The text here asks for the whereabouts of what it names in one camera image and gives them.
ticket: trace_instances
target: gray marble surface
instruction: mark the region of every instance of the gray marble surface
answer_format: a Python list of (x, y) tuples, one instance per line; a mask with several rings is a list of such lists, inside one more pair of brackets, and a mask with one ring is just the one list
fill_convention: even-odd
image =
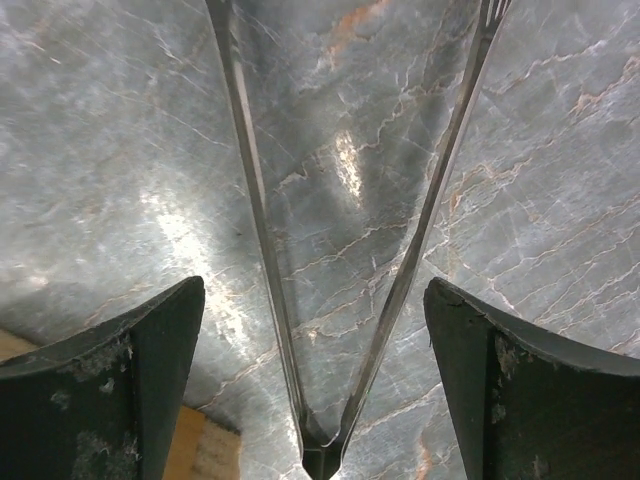
[[(478, 2), (238, 0), (310, 406), (333, 433), (426, 193)], [(341, 478), (464, 478), (434, 275), (640, 357), (640, 6), (515, 0)], [(243, 478), (305, 478), (203, 0), (0, 4), (0, 324), (51, 342), (186, 275), (186, 402)]]

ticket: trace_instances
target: metal tongs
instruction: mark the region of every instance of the metal tongs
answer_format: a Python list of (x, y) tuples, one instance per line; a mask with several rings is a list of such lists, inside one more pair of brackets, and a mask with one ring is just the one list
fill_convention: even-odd
[(451, 121), (440, 143), (441, 151), (438, 163), (429, 184), (416, 232), (385, 301), (370, 350), (361, 366), (358, 381), (345, 405), (340, 420), (340, 430), (333, 439), (328, 438), (319, 427), (305, 400), (300, 382), (282, 276), (268, 226), (269, 216), (266, 209), (265, 188), (249, 111), (247, 90), (242, 74), (242, 62), (237, 42), (238, 19), (233, 14), (231, 0), (206, 1), (222, 59), (238, 135), (240, 156), (260, 243), (280, 358), (298, 434), (298, 447), (302, 452), (302, 465), (311, 478), (329, 479), (340, 469), (354, 427), (364, 407), (367, 393), (380, 368), (387, 341), (411, 290), (429, 233), (435, 223), (438, 207), (451, 176), (455, 157), (467, 128), (472, 107), (480, 92), (482, 78), (486, 72), (486, 58), (511, 0), (482, 0), (478, 25), (471, 44), (462, 84)]

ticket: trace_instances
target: black curved piece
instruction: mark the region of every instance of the black curved piece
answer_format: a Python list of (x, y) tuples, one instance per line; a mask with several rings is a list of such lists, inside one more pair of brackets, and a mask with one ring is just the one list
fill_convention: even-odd
[(470, 480), (640, 479), (640, 360), (551, 333), (439, 278), (424, 305)]
[(188, 278), (0, 364), (0, 478), (161, 479), (204, 297)]

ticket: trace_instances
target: stainless steel utensil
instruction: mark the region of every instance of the stainless steel utensil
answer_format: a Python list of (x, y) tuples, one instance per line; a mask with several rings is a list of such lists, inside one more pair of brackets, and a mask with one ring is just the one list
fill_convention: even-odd
[(358, 382), (347, 400), (340, 421), (340, 431), (332, 440), (319, 428), (307, 405), (293, 351), (289, 313), (276, 250), (269, 232), (264, 185), (236, 40), (235, 22), (237, 18), (233, 15), (231, 0), (207, 0), (222, 59), (254, 224), (260, 242), (263, 271), (269, 289), (276, 338), (298, 433), (298, 446), (302, 452), (302, 464), (313, 479), (331, 478), (340, 468), (356, 422), (364, 407), (367, 393), (380, 368), (389, 336), (415, 279), (419, 261), (422, 258), (438, 207), (451, 176), (453, 162), (464, 138), (471, 109), (480, 92), (482, 78), (486, 71), (486, 58), (494, 38), (498, 35), (499, 26), (510, 3), (511, 0), (482, 0), (478, 25), (471, 44), (460, 92), (451, 121), (441, 142), (442, 149), (416, 232), (385, 301), (370, 350), (360, 369)]

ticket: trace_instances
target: wooden surface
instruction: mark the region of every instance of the wooden surface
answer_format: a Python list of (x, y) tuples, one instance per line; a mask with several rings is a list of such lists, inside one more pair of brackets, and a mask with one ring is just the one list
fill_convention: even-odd
[(204, 414), (187, 407), (180, 409), (163, 480), (184, 480), (191, 477), (204, 423)]
[[(0, 330), (0, 362), (36, 350), (35, 345)], [(241, 438), (204, 414), (181, 407), (162, 480), (238, 480)]]

